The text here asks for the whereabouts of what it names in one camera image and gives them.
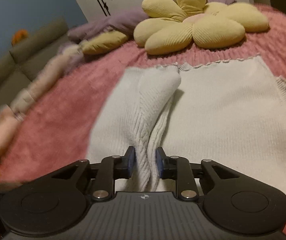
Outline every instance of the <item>folded white towel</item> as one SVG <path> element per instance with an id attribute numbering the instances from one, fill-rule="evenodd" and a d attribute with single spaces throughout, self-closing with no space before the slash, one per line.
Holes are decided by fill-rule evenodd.
<path id="1" fill-rule="evenodd" d="M 171 107 L 169 99 L 180 82 L 177 66 L 128 68 L 107 99 L 90 134 L 86 157 L 98 163 L 107 156 L 124 155 L 129 146 L 135 147 L 136 176 L 126 183 L 117 180 L 116 190 L 146 189 L 153 165 L 147 158 L 147 148 L 155 152 L 160 145 Z"/>
<path id="2" fill-rule="evenodd" d="M 286 194 L 286 81 L 261 57 L 182 70 L 164 132 L 166 155 L 212 159 Z M 173 188 L 162 181 L 158 190 Z"/>

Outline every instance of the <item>logo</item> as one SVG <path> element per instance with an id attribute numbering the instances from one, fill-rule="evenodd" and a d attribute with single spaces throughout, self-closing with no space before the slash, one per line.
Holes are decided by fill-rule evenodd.
<path id="1" fill-rule="evenodd" d="M 150 197 L 150 196 L 149 196 L 149 195 L 146 195 L 146 194 L 140 196 L 141 199 L 148 199 L 149 197 Z"/>

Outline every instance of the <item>gray couch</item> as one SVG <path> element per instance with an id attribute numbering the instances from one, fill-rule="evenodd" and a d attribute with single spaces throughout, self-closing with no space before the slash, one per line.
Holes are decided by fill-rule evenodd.
<path id="1" fill-rule="evenodd" d="M 9 105 L 17 93 L 33 81 L 38 72 L 68 41 L 68 27 L 59 18 L 21 41 L 0 58 L 0 106 Z"/>

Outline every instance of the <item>door handle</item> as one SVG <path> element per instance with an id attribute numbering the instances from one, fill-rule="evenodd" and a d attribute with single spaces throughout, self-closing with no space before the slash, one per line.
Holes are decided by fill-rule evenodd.
<path id="1" fill-rule="evenodd" d="M 106 11 L 107 11 L 108 15 L 110 16 L 110 12 L 109 12 L 109 10 L 108 10 L 107 3 L 106 3 L 106 2 L 104 2 L 104 0 L 101 0 L 101 1 L 102 1 L 102 3 L 103 3 L 104 8 L 106 9 Z"/>
<path id="2" fill-rule="evenodd" d="M 108 6 L 106 2 L 104 3 L 104 8 L 108 11 Z"/>
<path id="3" fill-rule="evenodd" d="M 103 6 L 101 5 L 100 1 L 99 1 L 99 0 L 96 0 L 96 1 L 97 1 L 97 2 L 98 2 L 98 4 L 100 5 L 100 7 L 101 7 L 101 9 L 102 9 L 103 13 L 105 14 L 105 16 L 107 16 L 107 14 L 106 14 L 106 12 L 104 11 Z"/>

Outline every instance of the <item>bed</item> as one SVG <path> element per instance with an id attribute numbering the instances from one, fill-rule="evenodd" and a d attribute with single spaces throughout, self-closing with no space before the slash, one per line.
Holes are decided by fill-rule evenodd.
<path id="1" fill-rule="evenodd" d="M 275 76 L 286 78 L 286 15 L 270 6 L 256 6 L 269 18 L 271 30 L 247 34 L 246 41 L 238 46 L 214 51 L 191 44 L 181 52 L 153 57 L 129 41 L 60 79 L 26 116 L 0 164 L 0 180 L 33 180 L 84 158 L 89 132 L 129 66 L 148 68 L 174 62 L 199 65 L 261 54 Z"/>

